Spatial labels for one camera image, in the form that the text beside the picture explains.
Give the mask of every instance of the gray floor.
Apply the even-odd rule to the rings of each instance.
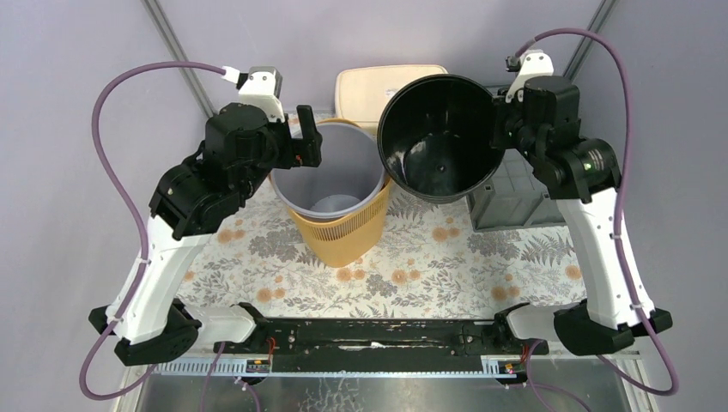
[[[598,360],[534,360],[535,380],[568,389],[593,412],[629,410],[619,378]],[[153,375],[139,411],[198,411],[202,377]],[[493,379],[294,379],[270,378],[255,385],[266,411],[541,411],[531,389],[505,391]],[[583,410],[576,402],[542,391],[555,410]],[[212,378],[208,412],[254,411],[251,394],[231,378]]]

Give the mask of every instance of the gray crate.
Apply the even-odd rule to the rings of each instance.
[[[556,202],[532,170],[518,151],[506,151],[493,177],[467,196],[473,230],[566,225]]]

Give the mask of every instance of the gray bucket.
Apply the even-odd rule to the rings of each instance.
[[[373,137],[344,123],[316,126],[321,133],[321,165],[273,169],[273,189],[291,209],[314,220],[332,220],[367,205],[385,181]],[[294,135],[300,138],[300,132]]]

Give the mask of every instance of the gray wall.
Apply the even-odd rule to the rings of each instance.
[[[167,59],[139,2],[3,2],[2,411],[111,407],[78,389],[97,336],[86,317],[121,289],[139,245],[96,160],[91,108],[118,73]],[[159,176],[202,137],[203,117],[178,72],[147,74],[113,93],[101,133],[120,178],[145,206]],[[121,370],[107,344],[91,386],[115,390]]]
[[[553,27],[586,27],[599,0],[163,0],[190,60],[248,70],[274,65],[283,74],[287,109],[330,110],[339,72],[387,64],[441,64],[483,84],[513,74],[503,59],[524,40]],[[579,39],[545,40],[563,70]],[[229,87],[202,79],[215,106]]]
[[[622,1],[604,31],[627,60],[634,90],[630,237],[650,295],[675,320],[661,337],[682,389],[658,399],[661,412],[725,410],[726,16],[722,0]],[[609,55],[593,52],[577,79],[584,133],[621,153],[622,91]],[[667,387],[653,351],[648,366],[653,383]]]

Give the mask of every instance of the beige lid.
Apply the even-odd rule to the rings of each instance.
[[[400,88],[424,76],[445,74],[437,64],[403,64],[345,70],[337,77],[334,104],[338,118],[356,122],[376,135],[379,118]]]

